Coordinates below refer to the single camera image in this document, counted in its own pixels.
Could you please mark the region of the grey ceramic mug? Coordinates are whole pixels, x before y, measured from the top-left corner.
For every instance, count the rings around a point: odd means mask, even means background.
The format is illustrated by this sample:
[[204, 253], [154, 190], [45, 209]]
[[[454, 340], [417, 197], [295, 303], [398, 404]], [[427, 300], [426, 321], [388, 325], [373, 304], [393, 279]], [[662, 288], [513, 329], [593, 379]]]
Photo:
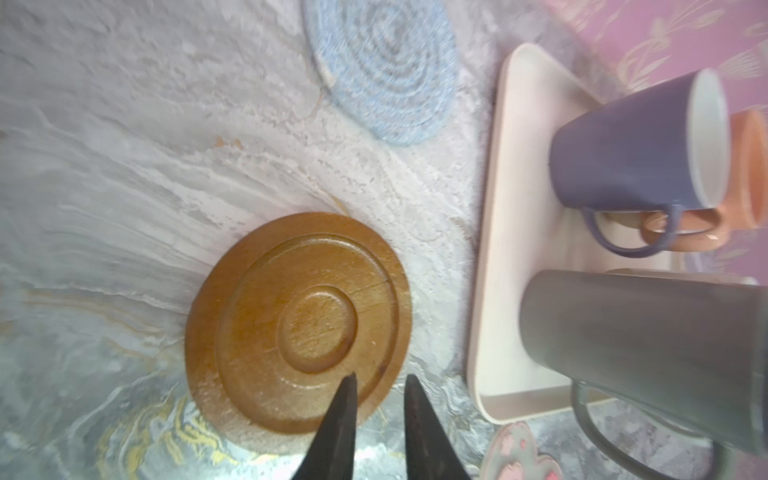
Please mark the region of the grey ceramic mug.
[[734, 451], [766, 454], [765, 287], [544, 270], [524, 290], [519, 329], [533, 361], [571, 380], [585, 435], [637, 477], [659, 472], [598, 430], [591, 390], [708, 439], [710, 479], [728, 477]]

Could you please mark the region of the brown round wooden coaster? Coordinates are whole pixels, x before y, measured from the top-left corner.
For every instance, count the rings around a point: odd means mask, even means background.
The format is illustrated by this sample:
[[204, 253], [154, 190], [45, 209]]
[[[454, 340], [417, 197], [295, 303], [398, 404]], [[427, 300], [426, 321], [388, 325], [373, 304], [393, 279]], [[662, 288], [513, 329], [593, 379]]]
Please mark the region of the brown round wooden coaster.
[[186, 322], [187, 382], [203, 418], [251, 451], [304, 452], [341, 381], [358, 423], [387, 397], [412, 329], [405, 270], [365, 224], [308, 212], [266, 223], [214, 266]]

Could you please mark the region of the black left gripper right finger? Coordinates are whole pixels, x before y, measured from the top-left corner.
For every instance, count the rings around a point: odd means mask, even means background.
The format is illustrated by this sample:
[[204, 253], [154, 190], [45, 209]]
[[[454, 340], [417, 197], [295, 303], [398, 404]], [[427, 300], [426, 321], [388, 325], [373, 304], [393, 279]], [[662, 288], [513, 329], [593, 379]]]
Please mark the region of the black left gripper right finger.
[[428, 396], [414, 374], [404, 392], [407, 478], [470, 480], [455, 453]]

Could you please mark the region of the pink flower coaster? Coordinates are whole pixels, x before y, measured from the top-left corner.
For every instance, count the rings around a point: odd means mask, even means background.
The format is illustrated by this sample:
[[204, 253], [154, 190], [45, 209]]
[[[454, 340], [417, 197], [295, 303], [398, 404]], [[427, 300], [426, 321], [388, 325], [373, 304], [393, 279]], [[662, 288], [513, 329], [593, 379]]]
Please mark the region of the pink flower coaster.
[[501, 427], [483, 458], [478, 479], [561, 480], [557, 461], [538, 450], [525, 422]]

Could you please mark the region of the blue woven round coaster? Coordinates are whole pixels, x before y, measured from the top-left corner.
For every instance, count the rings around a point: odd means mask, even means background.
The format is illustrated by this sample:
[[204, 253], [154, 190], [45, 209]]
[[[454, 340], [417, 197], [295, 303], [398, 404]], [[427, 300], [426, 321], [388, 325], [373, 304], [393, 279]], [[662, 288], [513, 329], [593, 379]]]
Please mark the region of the blue woven round coaster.
[[362, 127], [410, 146], [445, 125], [459, 54], [442, 2], [314, 0], [302, 14], [332, 101]]

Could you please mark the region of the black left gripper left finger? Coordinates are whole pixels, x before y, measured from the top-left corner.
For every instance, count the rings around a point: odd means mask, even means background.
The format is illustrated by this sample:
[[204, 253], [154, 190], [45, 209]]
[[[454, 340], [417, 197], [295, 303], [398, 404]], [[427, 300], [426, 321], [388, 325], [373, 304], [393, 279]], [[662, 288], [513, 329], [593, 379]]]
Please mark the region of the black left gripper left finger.
[[344, 377], [293, 480], [350, 480], [357, 429], [357, 378]]

